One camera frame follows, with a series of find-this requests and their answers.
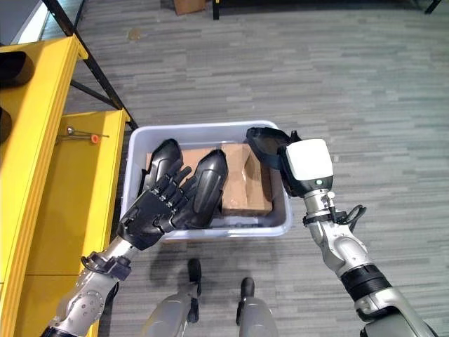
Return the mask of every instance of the robotic hand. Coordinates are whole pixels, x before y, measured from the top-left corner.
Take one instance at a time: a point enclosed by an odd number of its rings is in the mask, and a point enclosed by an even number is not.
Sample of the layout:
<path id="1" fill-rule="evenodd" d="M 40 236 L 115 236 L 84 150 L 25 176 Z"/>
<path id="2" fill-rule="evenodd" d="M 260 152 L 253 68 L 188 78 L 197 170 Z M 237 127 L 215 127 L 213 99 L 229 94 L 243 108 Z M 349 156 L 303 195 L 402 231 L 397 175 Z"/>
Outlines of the robotic hand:
<path id="1" fill-rule="evenodd" d="M 194 176 L 182 185 L 192 170 L 180 170 L 182 153 L 173 139 L 154 151 L 150 167 L 150 185 L 120 220 L 117 237 L 104 251 L 81 258 L 84 269 L 42 336 L 85 336 L 100 318 L 117 282 L 130 274 L 138 251 L 153 246 L 172 230 L 203 228 L 211 222 L 228 172 L 221 150 L 205 156 Z"/>
<path id="2" fill-rule="evenodd" d="M 391 286 L 353 235 L 365 213 L 358 205 L 347 214 L 334 205 L 332 161 L 322 139 L 301 140 L 296 131 L 287 136 L 272 128 L 250 128 L 246 134 L 256 157 L 281 172 L 284 187 L 304 199 L 303 219 L 320 247 L 324 263 L 337 275 L 354 300 L 359 317 L 369 322 L 361 337 L 434 337 L 398 289 Z"/>

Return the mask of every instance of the yellow shelf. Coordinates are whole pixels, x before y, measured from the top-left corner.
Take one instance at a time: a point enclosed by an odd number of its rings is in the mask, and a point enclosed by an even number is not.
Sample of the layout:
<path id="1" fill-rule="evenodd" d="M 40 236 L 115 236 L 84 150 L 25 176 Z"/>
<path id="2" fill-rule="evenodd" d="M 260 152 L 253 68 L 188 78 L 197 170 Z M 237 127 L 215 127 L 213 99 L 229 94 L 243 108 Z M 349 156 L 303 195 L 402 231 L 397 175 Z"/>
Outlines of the yellow shelf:
<path id="1" fill-rule="evenodd" d="M 73 281 L 81 270 L 79 257 L 101 251 L 109 243 L 128 119 L 125 110 L 61 118 L 58 134 L 65 134 L 67 127 L 73 126 L 109 137 L 100 138 L 98 144 L 66 140 L 55 145 L 29 252 L 28 283 L 20 298 L 16 336 L 39 336 L 57 304 L 52 302 L 53 297 L 46 300 L 41 293 L 56 289 L 59 296 L 61 289 L 66 292 L 74 285 L 67 285 L 68 276 Z M 44 280 L 51 282 L 45 285 Z M 96 336 L 97 329 L 96 324 L 89 336 Z"/>
<path id="2" fill-rule="evenodd" d="M 48 313 L 56 312 L 59 300 L 75 281 L 76 276 L 72 275 L 25 275 L 14 336 L 40 336 L 52 318 Z"/>
<path id="3" fill-rule="evenodd" d="M 13 120 L 1 156 L 1 335 L 12 336 L 29 247 L 75 63 L 87 58 L 76 37 L 1 47 L 34 62 L 25 85 L 0 90 Z"/>

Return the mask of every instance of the cardboard box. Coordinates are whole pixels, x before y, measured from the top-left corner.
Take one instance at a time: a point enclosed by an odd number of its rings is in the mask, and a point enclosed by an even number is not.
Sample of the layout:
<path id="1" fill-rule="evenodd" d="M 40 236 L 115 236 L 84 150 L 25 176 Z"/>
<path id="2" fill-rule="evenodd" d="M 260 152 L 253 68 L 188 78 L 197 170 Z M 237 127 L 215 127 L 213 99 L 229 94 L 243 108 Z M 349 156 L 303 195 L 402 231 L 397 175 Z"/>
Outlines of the cardboard box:
<path id="1" fill-rule="evenodd" d="M 222 212 L 226 216 L 263 216 L 273 209 L 269 169 L 262 166 L 248 144 L 225 144 L 229 175 Z"/>
<path id="2" fill-rule="evenodd" d="M 184 167 L 190 166 L 192 168 L 192 172 L 185 178 L 188 179 L 191 176 L 194 175 L 196 165 L 198 165 L 198 162 L 206 156 L 210 151 L 214 150 L 214 147 L 207 147 L 204 149 L 193 149 L 193 150 L 183 150 L 182 151 L 182 158 L 184 162 Z M 147 169 L 149 168 L 149 163 L 152 160 L 152 154 L 147 153 Z"/>
<path id="3" fill-rule="evenodd" d="M 176 15 L 183 15 L 203 11 L 206 0 L 174 0 Z"/>

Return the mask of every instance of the white plastic bin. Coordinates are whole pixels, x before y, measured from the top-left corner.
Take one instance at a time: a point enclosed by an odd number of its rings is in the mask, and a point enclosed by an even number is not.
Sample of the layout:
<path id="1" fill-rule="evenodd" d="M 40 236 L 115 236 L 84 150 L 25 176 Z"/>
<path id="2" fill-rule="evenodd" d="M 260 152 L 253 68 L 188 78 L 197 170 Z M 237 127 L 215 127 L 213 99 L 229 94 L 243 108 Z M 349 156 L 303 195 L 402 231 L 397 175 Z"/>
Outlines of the white plastic bin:
<path id="1" fill-rule="evenodd" d="M 244 143 L 251 127 L 277 128 L 270 121 L 241 121 L 234 123 L 183 124 L 143 126 L 133 132 L 129 142 L 126 174 L 121 202 L 121 217 L 137 197 L 142 169 L 147 153 L 153 152 L 165 139 L 174 138 L 182 149 L 217 147 L 223 143 Z M 281 176 L 271 170 L 273 211 L 266 216 L 225 216 L 214 219 L 205 230 L 175 230 L 163 238 L 213 239 L 219 237 L 273 237 L 286 233 L 293 215 Z"/>

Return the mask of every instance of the black metal frame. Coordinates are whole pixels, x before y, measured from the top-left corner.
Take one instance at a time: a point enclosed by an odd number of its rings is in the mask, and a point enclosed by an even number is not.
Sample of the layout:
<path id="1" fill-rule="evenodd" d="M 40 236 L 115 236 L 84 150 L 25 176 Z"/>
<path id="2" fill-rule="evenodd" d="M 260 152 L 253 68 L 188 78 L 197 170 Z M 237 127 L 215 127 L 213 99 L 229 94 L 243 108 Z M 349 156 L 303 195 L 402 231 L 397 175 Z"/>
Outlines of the black metal frame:
<path id="1" fill-rule="evenodd" d="M 84 49 L 86 49 L 88 57 L 83 61 L 87 65 L 89 70 L 92 72 L 93 76 L 97 79 L 97 82 L 99 83 L 99 85 L 101 85 L 101 87 L 103 88 L 103 90 L 105 91 L 105 93 L 108 95 L 109 98 L 106 98 L 102 94 L 97 93 L 96 91 L 92 90 L 87 86 L 84 86 L 83 84 L 77 81 L 72 80 L 70 84 L 73 87 L 87 93 L 88 95 L 93 96 L 94 98 L 97 98 L 98 100 L 101 100 L 102 102 L 111 105 L 112 107 L 118 110 L 125 109 L 130 117 L 130 121 L 126 123 L 131 127 L 131 129 L 135 130 L 138 127 L 137 123 L 135 122 L 134 118 L 130 115 L 129 111 L 126 109 L 119 95 L 117 95 L 117 92 L 114 90 L 110 82 L 107 80 L 105 73 L 101 70 L 95 58 L 93 58 L 91 51 L 87 48 L 87 45 L 84 43 L 83 39 L 80 37 L 78 31 L 76 30 L 76 26 L 72 24 L 69 17 L 59 4 L 58 0 L 42 0 L 42 2 L 45 4 L 45 6 L 47 6 L 48 11 L 55 18 L 56 22 L 59 24 L 59 27 L 61 27 L 64 34 L 67 35 L 68 37 L 75 34 L 81 45 L 84 47 Z"/>
<path id="2" fill-rule="evenodd" d="M 214 20 L 220 19 L 220 0 L 212 0 L 212 14 Z"/>
<path id="3" fill-rule="evenodd" d="M 222 0 L 212 0 L 212 14 L 213 14 L 214 20 L 220 19 L 220 1 L 222 1 Z M 434 9 L 440 4 L 441 1 L 442 0 L 432 0 L 432 3 L 429 5 L 429 7 L 427 7 L 424 14 L 431 14 L 434 11 Z M 419 9 L 422 9 L 422 8 L 420 8 L 420 6 L 416 0 L 415 0 L 415 3 L 417 4 L 417 7 Z"/>
<path id="4" fill-rule="evenodd" d="M 75 29 L 78 27 L 79 19 L 81 18 L 81 12 L 83 11 L 84 3 L 86 0 L 81 0 L 81 3 L 79 4 L 78 12 L 76 12 L 75 21 L 73 22 L 73 26 Z"/>
<path id="5" fill-rule="evenodd" d="M 432 3 L 427 7 L 425 14 L 431 14 L 434 9 L 440 4 L 441 0 L 433 0 Z"/>

